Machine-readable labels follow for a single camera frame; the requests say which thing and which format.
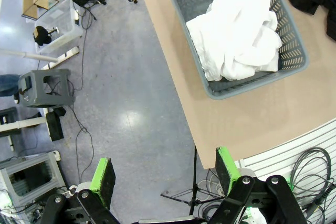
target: gray concrete floor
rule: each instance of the gray concrete floor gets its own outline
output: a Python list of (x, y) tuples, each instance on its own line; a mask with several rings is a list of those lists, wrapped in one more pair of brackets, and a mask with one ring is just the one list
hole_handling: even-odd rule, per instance
[[(93, 8), (98, 20), (87, 34), (83, 90), (75, 93), (75, 112), (90, 131), (95, 148), (83, 181), (92, 178), (99, 158), (112, 158), (117, 176), (112, 206), (122, 223), (187, 216), (187, 205), (164, 199), (160, 193), (192, 186), (192, 136), (144, 0), (138, 1), (108, 0), (106, 6)], [(0, 47), (35, 52), (33, 24), (21, 18), (21, 11), (22, 0), (3, 0)], [(0, 57), (0, 74), (24, 74), (37, 64)], [(75, 88), (80, 87), (81, 54), (59, 68), (69, 68), (70, 80)], [(13, 98), (0, 98), (0, 109), (10, 106), (15, 106)], [(17, 108), (21, 119), (37, 112)], [(49, 140), (45, 125), (24, 129), (14, 137), (14, 153), (7, 138), (1, 138), (0, 159), (34, 148), (38, 141), (37, 148), (22, 155), (60, 151), (66, 181), (78, 184), (75, 138), (79, 127), (69, 109), (61, 122), (65, 138), (60, 141)], [(79, 135), (78, 153), (82, 171), (92, 155), (87, 134)], [(198, 164), (198, 177), (204, 179), (206, 171)]]

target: white cloth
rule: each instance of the white cloth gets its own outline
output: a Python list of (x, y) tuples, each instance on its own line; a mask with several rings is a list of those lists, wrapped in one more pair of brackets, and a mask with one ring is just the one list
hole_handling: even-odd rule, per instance
[(208, 81), (278, 71), (282, 43), (270, 0), (214, 0), (186, 23)]

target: person's leg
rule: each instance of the person's leg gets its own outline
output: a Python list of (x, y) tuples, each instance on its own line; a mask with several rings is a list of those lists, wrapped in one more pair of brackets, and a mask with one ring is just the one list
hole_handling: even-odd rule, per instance
[(19, 92), (17, 74), (0, 75), (0, 97), (10, 97)]

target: gray plastic basket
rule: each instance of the gray plastic basket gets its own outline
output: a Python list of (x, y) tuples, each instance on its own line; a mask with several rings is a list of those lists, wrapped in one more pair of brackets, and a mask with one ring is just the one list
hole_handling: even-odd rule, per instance
[(202, 84), (206, 94), (215, 100), (221, 100), (234, 95), (255, 89), (290, 76), (304, 70), (308, 66), (308, 55), (303, 45), (288, 6), (284, 0), (271, 0), (270, 10), (273, 10), (278, 18), (276, 32), (279, 34), (283, 46), (279, 50), (279, 57), (282, 61), (282, 68), (278, 72), (257, 72), (254, 76), (238, 80), (227, 81), (207, 81), (204, 71), (199, 61), (199, 57), (191, 36), (186, 26), (186, 22), (198, 15), (206, 13), (206, 10), (213, 0), (172, 0), (179, 16), (185, 36), (191, 48), (194, 60), (201, 76)]

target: gray crate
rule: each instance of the gray crate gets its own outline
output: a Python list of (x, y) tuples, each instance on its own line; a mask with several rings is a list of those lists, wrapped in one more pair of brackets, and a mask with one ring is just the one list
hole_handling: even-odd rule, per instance
[(172, 0), (177, 11), (184, 34), (192, 51), (198, 73), (201, 76), (202, 84), (206, 94), (214, 99), (221, 100), (234, 95), (255, 89), (257, 87), (272, 83), (284, 77), (304, 70), (308, 66), (308, 55), (303, 45), (302, 38), (298, 32), (288, 6), (284, 0), (271, 0), (270, 10), (273, 10), (278, 18), (276, 32), (279, 34), (283, 46), (279, 50), (279, 57), (282, 61), (282, 68), (278, 72), (257, 72), (254, 76), (238, 80), (207, 81), (199, 61), (199, 57), (186, 22), (206, 13), (206, 10), (213, 0)]
[[(44, 184), (32, 188), (25, 177), (15, 178), (16, 173), (39, 164), (45, 165), (49, 177), (47, 182), (42, 180), (42, 175), (36, 178), (45, 182)], [(64, 186), (65, 183), (53, 152), (0, 162), (0, 191), (2, 194), (7, 194), (12, 202), (11, 205), (0, 202), (0, 209), (2, 214), (9, 218), (13, 217), (18, 223), (21, 223), (18, 220), (21, 220), (22, 223), (30, 223), (34, 218), (32, 213), (39, 207), (38, 204), (35, 204), (26, 208), (26, 205), (37, 201), (38, 198), (49, 191)]]

